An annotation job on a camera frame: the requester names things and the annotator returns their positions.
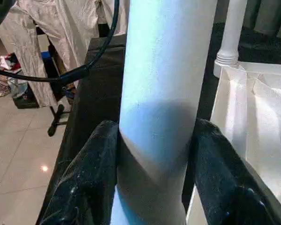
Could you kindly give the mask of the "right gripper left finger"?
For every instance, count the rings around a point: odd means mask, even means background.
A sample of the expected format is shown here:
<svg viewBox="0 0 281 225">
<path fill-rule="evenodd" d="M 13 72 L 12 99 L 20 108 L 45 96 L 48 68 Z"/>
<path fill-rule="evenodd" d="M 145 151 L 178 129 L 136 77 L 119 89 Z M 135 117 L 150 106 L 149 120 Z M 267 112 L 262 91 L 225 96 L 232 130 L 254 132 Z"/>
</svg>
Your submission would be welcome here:
<svg viewBox="0 0 281 225">
<path fill-rule="evenodd" d="M 108 225 L 117 183 L 118 124 L 102 121 L 70 163 L 42 225 Z"/>
</svg>

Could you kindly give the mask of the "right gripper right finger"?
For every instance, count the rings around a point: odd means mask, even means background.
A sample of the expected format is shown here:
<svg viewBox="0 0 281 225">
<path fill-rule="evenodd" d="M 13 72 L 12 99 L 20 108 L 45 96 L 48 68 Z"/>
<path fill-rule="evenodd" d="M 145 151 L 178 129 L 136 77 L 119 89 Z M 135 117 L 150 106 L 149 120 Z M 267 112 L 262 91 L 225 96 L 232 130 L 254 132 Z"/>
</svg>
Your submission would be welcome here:
<svg viewBox="0 0 281 225">
<path fill-rule="evenodd" d="M 197 119 L 193 178 L 209 225 L 281 225 L 281 204 L 219 128 Z"/>
</svg>

